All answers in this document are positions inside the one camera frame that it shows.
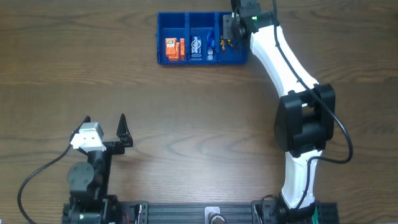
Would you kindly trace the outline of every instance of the cable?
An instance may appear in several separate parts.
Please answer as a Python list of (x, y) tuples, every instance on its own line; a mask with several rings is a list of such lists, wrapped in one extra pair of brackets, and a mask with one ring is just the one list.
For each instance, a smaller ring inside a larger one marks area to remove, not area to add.
[(277, 6), (276, 6), (276, 0), (272, 0), (272, 5), (274, 8), (274, 37), (275, 37), (275, 44), (276, 47), (278, 48), (280, 54), (284, 58), (287, 66), (289, 66), (290, 70), (294, 74), (294, 76), (297, 78), (297, 82), (299, 82), (301, 85), (304, 86), (304, 88), (312, 95), (313, 99), (317, 103), (321, 105), (321, 107), (336, 121), (337, 125), (340, 127), (341, 131), (344, 134), (344, 137), (347, 140), (347, 145), (348, 145), (348, 157), (344, 160), (337, 160), (337, 159), (330, 159), (322, 156), (313, 156), (307, 161), (307, 182), (305, 184), (305, 189), (302, 198), (300, 199), (298, 205), (294, 209), (299, 209), (301, 204), (303, 204), (304, 198), (307, 196), (308, 192), (308, 187), (310, 185), (310, 173), (311, 173), (311, 162), (314, 159), (322, 160), (322, 161), (327, 161), (335, 164), (345, 164), (351, 160), (353, 157), (354, 149), (353, 149), (353, 143), (351, 141), (351, 138), (347, 132), (347, 129), (344, 127), (343, 123), (337, 118), (337, 116), (329, 109), (329, 107), (303, 82), (303, 80), (300, 78), (300, 76), (297, 74), (297, 72), (294, 70), (293, 66), (290, 64), (289, 60), (287, 59), (286, 55), (284, 54), (282, 48), (279, 45), (278, 41), (278, 35), (277, 35), (277, 26), (278, 26), (278, 15), (277, 15)]
[[(79, 127), (76, 128), (76, 130), (74, 130), (74, 132), (72, 132), (72, 135), (70, 136), (70, 141), (72, 140), (73, 136), (79, 132), (80, 126), (83, 123), (87, 123), (90, 122), (90, 117), (86, 116), (86, 118), (83, 120), (83, 122), (79, 125)], [(45, 168), (51, 166), (52, 164), (56, 163), (57, 161), (59, 161), (60, 159), (62, 159), (63, 156), (65, 156), (69, 149), (71, 148), (71, 144), (68, 145), (68, 147), (65, 149), (65, 151), (58, 156), (56, 159), (52, 160), (51, 162), (49, 162), (48, 164), (38, 168), (35, 172), (33, 172), (31, 175), (29, 175), (26, 180), (22, 183), (21, 187), (19, 188), (18, 191), (18, 196), (17, 196), (17, 201), (18, 201), (18, 207), (19, 210), (21, 211), (21, 213), (23, 214), (23, 216), (25, 217), (25, 219), (30, 223), (30, 224), (36, 224), (36, 222), (34, 222), (25, 212), (24, 207), (22, 206), (22, 201), (21, 201), (21, 197), (22, 197), (22, 191), (24, 190), (25, 185), (28, 183), (28, 181), (31, 180), (31, 178), (33, 178), (36, 174), (38, 174), (39, 172), (43, 171)]]

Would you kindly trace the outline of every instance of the blue tray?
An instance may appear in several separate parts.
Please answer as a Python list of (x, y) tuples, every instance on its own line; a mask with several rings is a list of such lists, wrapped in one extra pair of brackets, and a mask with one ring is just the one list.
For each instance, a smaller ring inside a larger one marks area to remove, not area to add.
[[(239, 49), (233, 49), (226, 42), (222, 51), (220, 36), (223, 33), (223, 15), (231, 12), (159, 12), (157, 15), (157, 62), (161, 65), (214, 65), (244, 64), (248, 60), (248, 50), (243, 43)], [(212, 30), (215, 35), (215, 52), (213, 60), (207, 60), (206, 33)], [(191, 36), (200, 35), (202, 41), (201, 60), (191, 59)], [(169, 61), (165, 55), (165, 39), (185, 39), (185, 60)]]

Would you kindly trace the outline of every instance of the orange package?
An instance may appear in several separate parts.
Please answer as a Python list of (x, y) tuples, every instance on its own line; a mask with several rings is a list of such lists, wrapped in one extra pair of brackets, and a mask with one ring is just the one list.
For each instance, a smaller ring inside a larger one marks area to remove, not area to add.
[(169, 56), (169, 60), (180, 60), (180, 43), (177, 42), (175, 46), (175, 55)]
[(181, 50), (180, 50), (181, 60), (185, 60), (185, 39), (184, 38), (180, 39), (180, 45), (181, 45)]
[(177, 38), (166, 38), (166, 56), (174, 57), (177, 48)]

